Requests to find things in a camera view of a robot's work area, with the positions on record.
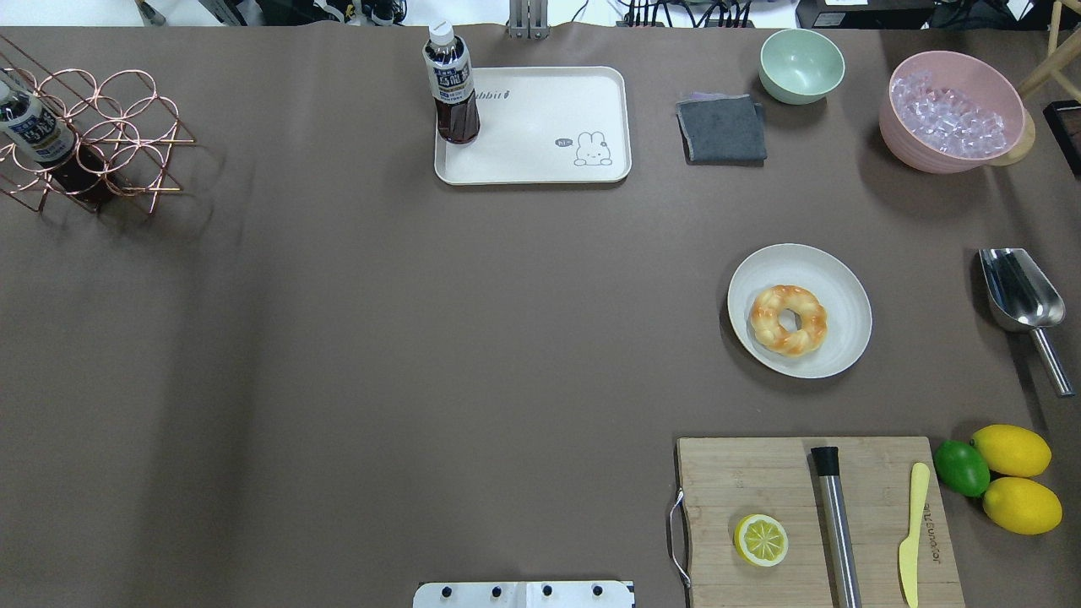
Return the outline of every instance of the lemon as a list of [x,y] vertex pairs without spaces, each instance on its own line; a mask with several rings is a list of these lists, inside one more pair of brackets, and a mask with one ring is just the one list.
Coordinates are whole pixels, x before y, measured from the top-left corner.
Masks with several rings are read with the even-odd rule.
[[1035,477],[1051,462],[1051,448],[1036,433],[1012,424],[992,424],[972,434],[972,447],[987,466],[1003,475]]
[[1000,477],[984,492],[984,513],[1018,534],[1042,534],[1063,520],[1063,504],[1046,487],[1024,477]]
[[780,521],[761,513],[739,520],[734,541],[736,553],[756,566],[776,566],[788,555],[785,527]]

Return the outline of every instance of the plastic bottle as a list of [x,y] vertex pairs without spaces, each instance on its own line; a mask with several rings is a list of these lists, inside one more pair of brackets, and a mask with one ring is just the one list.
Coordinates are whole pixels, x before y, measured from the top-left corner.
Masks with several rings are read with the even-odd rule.
[[424,45],[428,64],[428,83],[436,98],[439,135],[452,144],[468,144],[480,133],[477,92],[473,91],[469,49],[454,36],[450,22],[428,26]]
[[77,146],[71,128],[41,100],[12,89],[3,80],[0,80],[0,130],[42,169],[48,169],[52,179],[72,198],[95,209],[112,198],[105,180],[92,172],[105,171],[102,159],[90,149]]

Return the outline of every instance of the bagel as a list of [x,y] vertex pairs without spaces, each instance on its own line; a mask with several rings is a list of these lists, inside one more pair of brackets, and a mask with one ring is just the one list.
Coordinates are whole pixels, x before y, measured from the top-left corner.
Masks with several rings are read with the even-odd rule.
[[[780,313],[799,316],[799,329],[780,325]],[[750,310],[755,339],[762,346],[786,357],[802,357],[817,351],[826,340],[826,308],[813,293],[795,285],[777,285],[758,294]]]

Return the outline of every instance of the rabbit drawing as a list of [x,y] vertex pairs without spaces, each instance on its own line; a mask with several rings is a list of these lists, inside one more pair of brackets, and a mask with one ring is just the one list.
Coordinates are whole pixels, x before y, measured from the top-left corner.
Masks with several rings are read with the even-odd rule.
[[612,164],[612,150],[604,141],[604,133],[595,131],[578,135],[578,149],[575,153],[574,164]]

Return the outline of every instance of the bowl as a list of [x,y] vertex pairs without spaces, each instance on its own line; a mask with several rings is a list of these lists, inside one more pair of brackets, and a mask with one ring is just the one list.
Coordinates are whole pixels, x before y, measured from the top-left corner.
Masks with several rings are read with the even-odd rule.
[[[890,87],[894,80],[920,71],[931,74],[933,89],[961,91],[979,107],[1001,116],[1006,147],[984,158],[965,158],[940,151],[909,131],[900,120]],[[984,62],[952,51],[927,51],[902,62],[890,77],[879,108],[879,130],[890,151],[905,164],[927,173],[958,173],[987,164],[1016,146],[1024,128],[1025,106],[1010,81]]]
[[762,87],[778,102],[817,102],[844,78],[844,55],[837,44],[810,29],[782,29],[765,39],[759,53]]

